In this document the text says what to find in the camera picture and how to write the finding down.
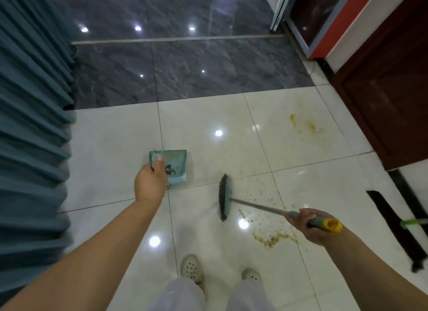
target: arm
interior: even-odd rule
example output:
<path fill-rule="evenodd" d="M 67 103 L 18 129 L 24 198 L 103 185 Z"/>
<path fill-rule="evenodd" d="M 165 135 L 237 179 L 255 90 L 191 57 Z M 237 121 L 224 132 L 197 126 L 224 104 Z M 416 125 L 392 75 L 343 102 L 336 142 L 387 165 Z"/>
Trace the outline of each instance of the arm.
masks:
<path fill-rule="evenodd" d="M 334 218 L 323 211 L 301 209 L 297 219 L 286 219 L 309 241 L 325 247 L 362 311 L 428 308 L 428 296 L 381 260 L 349 229 L 344 227 L 334 234 L 309 228 L 308 221 L 315 216 Z"/>
<path fill-rule="evenodd" d="M 135 202 L 85 243 L 28 284 L 1 311 L 107 309 L 165 196 L 163 158 L 135 178 Z"/>

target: white pants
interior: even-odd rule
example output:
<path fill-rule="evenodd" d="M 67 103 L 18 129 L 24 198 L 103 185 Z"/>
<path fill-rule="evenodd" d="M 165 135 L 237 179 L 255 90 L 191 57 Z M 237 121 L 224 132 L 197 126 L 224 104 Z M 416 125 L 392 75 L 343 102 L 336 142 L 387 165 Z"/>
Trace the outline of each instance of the white pants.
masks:
<path fill-rule="evenodd" d="M 204 292 L 189 278 L 169 283 L 148 311 L 203 311 Z M 273 311 L 263 287 L 252 279 L 238 283 L 230 294 L 226 311 Z"/>

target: curtain fold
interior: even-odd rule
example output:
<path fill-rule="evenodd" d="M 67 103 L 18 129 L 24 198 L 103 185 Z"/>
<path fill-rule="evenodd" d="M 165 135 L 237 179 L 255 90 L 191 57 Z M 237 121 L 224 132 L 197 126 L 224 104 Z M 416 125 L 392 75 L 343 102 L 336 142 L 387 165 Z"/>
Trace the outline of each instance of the curtain fold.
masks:
<path fill-rule="evenodd" d="M 55 213 L 69 176 L 72 39 L 49 0 L 0 0 L 0 306 L 71 243 Z"/>

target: dustpan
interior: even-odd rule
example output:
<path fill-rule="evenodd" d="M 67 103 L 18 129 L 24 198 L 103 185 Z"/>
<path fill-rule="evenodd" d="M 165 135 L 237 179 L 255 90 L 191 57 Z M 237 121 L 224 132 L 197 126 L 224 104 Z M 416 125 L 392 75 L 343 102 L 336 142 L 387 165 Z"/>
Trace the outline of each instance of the dustpan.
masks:
<path fill-rule="evenodd" d="M 150 151 L 148 157 L 150 164 L 154 167 L 154 161 L 162 156 L 165 161 L 165 171 L 167 172 L 169 186 L 168 188 L 178 187 L 186 182 L 187 171 L 187 151 L 186 150 L 167 150 Z"/>

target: white shoe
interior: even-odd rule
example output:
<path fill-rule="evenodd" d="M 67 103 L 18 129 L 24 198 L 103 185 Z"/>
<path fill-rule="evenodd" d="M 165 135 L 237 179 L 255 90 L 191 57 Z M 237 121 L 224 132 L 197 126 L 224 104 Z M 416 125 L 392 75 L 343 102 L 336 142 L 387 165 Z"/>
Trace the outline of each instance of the white shoe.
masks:
<path fill-rule="evenodd" d="M 258 281 L 261 286 L 263 286 L 263 281 L 261 280 L 261 276 L 258 271 L 253 268 L 247 268 L 242 272 L 242 279 L 252 279 Z"/>
<path fill-rule="evenodd" d="M 204 269 L 195 254 L 188 254 L 183 258 L 180 268 L 181 277 L 190 278 L 198 285 L 205 294 L 205 298 L 208 297 L 207 289 L 205 285 Z"/>

